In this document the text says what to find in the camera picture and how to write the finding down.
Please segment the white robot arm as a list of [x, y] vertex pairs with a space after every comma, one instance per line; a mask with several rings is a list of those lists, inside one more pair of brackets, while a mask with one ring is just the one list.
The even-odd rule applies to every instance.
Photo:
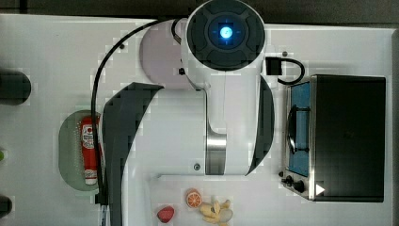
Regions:
[[151, 226], [149, 183], [161, 175], [248, 175], [273, 140], [262, 76], [262, 17], [240, 0], [209, 0], [188, 18], [181, 60], [189, 89], [132, 83], [104, 106], [110, 226]]

